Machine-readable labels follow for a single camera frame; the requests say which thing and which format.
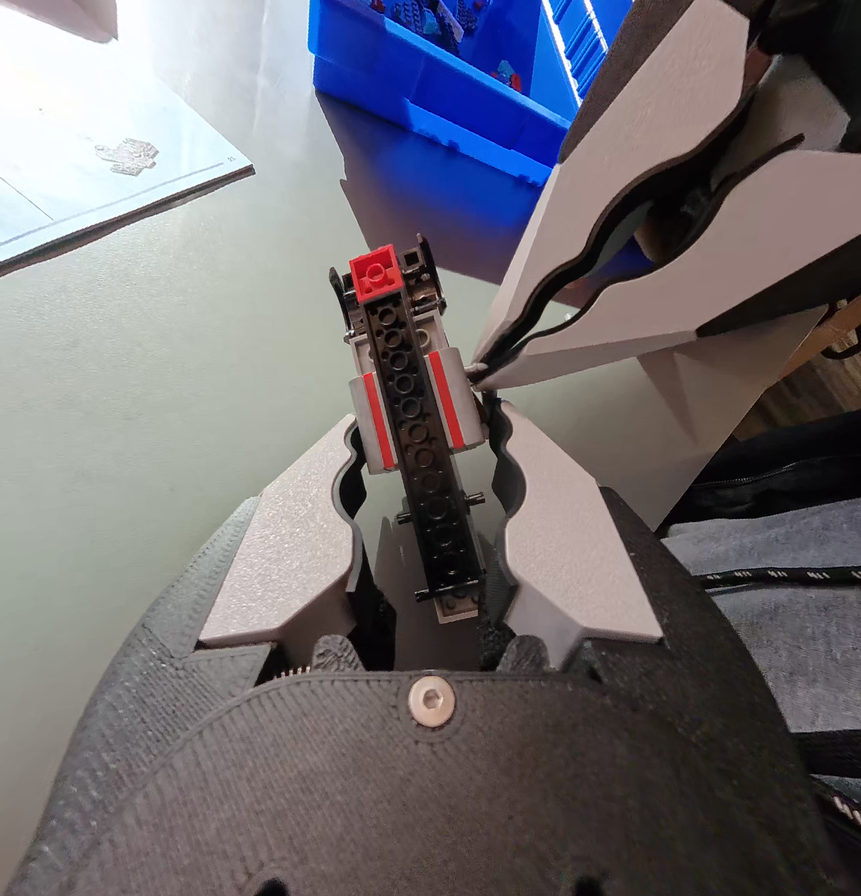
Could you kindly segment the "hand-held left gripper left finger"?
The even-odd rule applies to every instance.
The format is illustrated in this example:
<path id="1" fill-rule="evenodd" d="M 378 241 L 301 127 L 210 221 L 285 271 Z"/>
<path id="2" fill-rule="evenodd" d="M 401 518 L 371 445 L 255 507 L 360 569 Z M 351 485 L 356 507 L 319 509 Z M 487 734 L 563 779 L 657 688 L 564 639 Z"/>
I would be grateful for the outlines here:
<path id="1" fill-rule="evenodd" d="M 347 591 L 361 567 L 355 517 L 366 499 L 364 464 L 349 414 L 262 491 L 201 644 L 277 644 L 306 664 L 320 636 L 352 631 Z"/>

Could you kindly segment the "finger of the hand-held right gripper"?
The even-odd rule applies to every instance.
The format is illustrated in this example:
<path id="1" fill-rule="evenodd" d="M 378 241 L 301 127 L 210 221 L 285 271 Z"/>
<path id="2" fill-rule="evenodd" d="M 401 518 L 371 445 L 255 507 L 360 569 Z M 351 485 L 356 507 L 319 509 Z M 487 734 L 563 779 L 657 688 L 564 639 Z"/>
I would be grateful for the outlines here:
<path id="1" fill-rule="evenodd" d="M 861 295 L 861 154 L 788 150 L 669 263 L 600 288 L 479 387 L 543 382 Z"/>
<path id="2" fill-rule="evenodd" d="M 634 2 L 562 143 L 473 362 L 495 365 L 590 274 L 636 209 L 665 196 L 738 115 L 772 2 Z"/>

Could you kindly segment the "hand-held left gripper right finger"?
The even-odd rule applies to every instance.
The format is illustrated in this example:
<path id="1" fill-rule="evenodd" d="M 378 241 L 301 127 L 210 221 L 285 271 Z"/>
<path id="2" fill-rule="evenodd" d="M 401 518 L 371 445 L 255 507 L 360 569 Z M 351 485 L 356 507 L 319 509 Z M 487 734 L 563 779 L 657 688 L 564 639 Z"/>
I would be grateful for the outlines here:
<path id="1" fill-rule="evenodd" d="M 539 638 L 563 670 L 584 641 L 657 644 L 648 595 L 595 479 L 508 400 L 493 400 L 493 490 L 505 511 L 497 546 L 504 622 Z"/>

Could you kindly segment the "toy brick vehicle model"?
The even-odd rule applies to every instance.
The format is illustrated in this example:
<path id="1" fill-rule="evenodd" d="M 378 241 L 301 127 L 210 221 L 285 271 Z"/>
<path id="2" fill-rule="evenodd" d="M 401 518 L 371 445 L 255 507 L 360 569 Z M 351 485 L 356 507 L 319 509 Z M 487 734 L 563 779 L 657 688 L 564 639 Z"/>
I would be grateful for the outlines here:
<path id="1" fill-rule="evenodd" d="M 369 474 L 398 472 L 405 509 L 398 524 L 416 538 L 437 620 L 478 616 L 486 570 L 455 456 L 487 441 L 479 398 L 442 316 L 447 303 L 428 240 L 401 253 L 393 245 L 360 255 L 328 279 L 344 319 L 357 375 L 349 383 Z"/>

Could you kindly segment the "person's right forearm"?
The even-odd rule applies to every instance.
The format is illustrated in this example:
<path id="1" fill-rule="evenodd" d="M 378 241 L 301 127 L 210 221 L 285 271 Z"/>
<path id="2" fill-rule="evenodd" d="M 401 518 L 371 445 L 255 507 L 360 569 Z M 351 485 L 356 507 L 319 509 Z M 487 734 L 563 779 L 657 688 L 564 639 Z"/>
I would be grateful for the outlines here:
<path id="1" fill-rule="evenodd" d="M 727 442 L 661 524 L 746 520 L 861 498 L 861 409 Z"/>

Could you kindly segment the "white desk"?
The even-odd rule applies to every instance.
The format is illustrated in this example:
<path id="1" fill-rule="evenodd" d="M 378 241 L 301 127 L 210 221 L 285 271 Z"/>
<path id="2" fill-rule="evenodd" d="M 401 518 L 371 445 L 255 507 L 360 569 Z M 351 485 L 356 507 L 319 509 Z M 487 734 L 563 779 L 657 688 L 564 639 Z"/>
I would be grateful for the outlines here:
<path id="1" fill-rule="evenodd" d="M 117 13 L 256 174 L 0 278 L 0 894 L 127 633 L 352 410 L 328 268 L 421 232 L 470 360 L 541 191 L 316 94 L 307 2 Z"/>

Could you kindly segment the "blue plastic bin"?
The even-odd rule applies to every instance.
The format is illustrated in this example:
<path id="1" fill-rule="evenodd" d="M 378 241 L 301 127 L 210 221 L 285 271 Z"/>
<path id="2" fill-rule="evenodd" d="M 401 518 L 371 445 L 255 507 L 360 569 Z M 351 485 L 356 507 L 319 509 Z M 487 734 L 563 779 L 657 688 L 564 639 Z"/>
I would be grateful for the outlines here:
<path id="1" fill-rule="evenodd" d="M 374 155 L 369 185 L 393 181 L 401 208 L 453 271 L 500 281 L 530 207 L 634 2 L 522 2 L 519 93 L 362 1 L 310 2 L 313 84 L 413 134 Z"/>

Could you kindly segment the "pile of loose toy bricks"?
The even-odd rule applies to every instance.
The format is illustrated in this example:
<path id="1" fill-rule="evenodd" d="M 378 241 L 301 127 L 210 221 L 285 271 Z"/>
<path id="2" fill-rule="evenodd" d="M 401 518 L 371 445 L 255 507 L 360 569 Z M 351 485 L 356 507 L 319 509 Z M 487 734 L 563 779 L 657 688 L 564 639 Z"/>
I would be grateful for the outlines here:
<path id="1" fill-rule="evenodd" d="M 369 1 L 373 13 L 519 93 L 526 68 L 522 2 Z"/>

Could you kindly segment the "light blue instruction booklet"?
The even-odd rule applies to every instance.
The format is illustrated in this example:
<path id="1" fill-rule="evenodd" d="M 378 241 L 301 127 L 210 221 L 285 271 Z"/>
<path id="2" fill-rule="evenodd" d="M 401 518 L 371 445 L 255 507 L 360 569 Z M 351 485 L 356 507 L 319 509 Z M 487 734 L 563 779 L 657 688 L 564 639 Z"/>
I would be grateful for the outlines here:
<path id="1" fill-rule="evenodd" d="M 0 276 L 254 173 L 121 47 L 115 14 L 0 2 Z"/>

